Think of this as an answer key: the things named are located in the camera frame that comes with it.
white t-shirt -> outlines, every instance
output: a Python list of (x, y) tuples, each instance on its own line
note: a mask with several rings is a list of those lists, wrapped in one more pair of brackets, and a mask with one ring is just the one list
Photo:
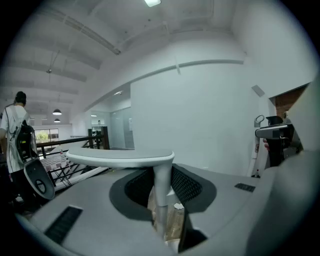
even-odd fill
[[(19, 119), (25, 117), (27, 112), (23, 106), (18, 105), (13, 107), (15, 108), (16, 115)], [(10, 107), (6, 107), (3, 111), (0, 129), (4, 129), (6, 131), (7, 142), (12, 139), (11, 134), (14, 133), (16, 130), (16, 123)], [(16, 145), (16, 137), (17, 136), (15, 136), (15, 138), (11, 140), (11, 142), (14, 143), (14, 145)], [(9, 173), (17, 172), (24, 168), (24, 165), (19, 163), (17, 158), (18, 157), (12, 152), (12, 150), (10, 150), (9, 143), (7, 143), (6, 162), (8, 165)]]

black cap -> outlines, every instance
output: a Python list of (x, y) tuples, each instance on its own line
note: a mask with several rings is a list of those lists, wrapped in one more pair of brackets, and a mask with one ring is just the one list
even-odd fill
[(27, 95), (23, 91), (18, 91), (18, 93), (15, 96), (14, 102), (22, 103), (23, 105), (26, 105)]

ceiling light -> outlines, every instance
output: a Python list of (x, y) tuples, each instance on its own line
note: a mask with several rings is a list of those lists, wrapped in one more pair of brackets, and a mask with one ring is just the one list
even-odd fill
[(52, 114), (55, 115), (55, 116), (61, 116), (62, 115), (62, 113), (61, 113), (61, 111), (59, 109), (55, 109)]
[(123, 90), (116, 92), (114, 95), (122, 94)]
[(144, 1), (149, 7), (161, 4), (161, 0), (144, 0)]

tree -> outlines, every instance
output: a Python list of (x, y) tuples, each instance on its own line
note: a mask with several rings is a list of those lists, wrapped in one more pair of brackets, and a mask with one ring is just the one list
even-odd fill
[(44, 130), (41, 130), (35, 135), (35, 139), (37, 141), (47, 140), (48, 139), (48, 134)]

white ceiling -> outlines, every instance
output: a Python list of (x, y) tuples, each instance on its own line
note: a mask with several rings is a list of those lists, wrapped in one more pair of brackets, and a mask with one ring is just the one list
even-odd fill
[(102, 62), (167, 33), (229, 31), (236, 1), (162, 0), (153, 7), (144, 0), (47, 1), (8, 52), (0, 107), (24, 91), (31, 114), (49, 116), (60, 108), (68, 123), (71, 105)]

